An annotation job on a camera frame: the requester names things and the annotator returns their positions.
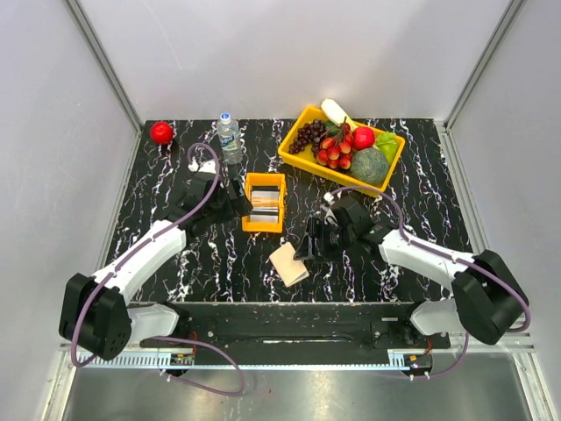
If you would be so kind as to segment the beige leather card holder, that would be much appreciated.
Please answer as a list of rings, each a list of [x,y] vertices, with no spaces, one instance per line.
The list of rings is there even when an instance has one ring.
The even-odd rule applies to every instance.
[[[309,277],[304,263],[295,259],[295,249],[287,242],[276,249],[269,260],[286,287],[291,287]]]

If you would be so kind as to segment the credit card stack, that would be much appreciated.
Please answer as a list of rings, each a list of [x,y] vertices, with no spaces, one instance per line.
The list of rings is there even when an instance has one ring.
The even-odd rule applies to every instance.
[[[251,190],[250,221],[276,224],[280,214],[280,191],[274,186],[258,186]]]

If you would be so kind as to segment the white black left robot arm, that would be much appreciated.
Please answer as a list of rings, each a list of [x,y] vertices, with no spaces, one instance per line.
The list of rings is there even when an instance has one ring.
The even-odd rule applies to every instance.
[[[132,308],[132,298],[190,241],[251,210],[242,180],[232,176],[221,182],[215,162],[204,162],[176,203],[124,254],[90,276],[76,274],[67,281],[59,334],[103,360],[145,339],[183,345],[190,334],[187,310],[169,302]]]

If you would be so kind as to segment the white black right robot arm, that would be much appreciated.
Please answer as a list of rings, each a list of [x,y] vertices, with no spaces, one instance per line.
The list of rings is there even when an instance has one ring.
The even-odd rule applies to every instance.
[[[398,329],[401,341],[417,347],[437,333],[463,332],[496,344],[529,307],[505,261],[495,252],[456,252],[375,221],[354,197],[330,204],[325,218],[310,218],[296,261],[330,262],[354,246],[374,260],[405,268],[441,285],[451,297],[416,304]]]

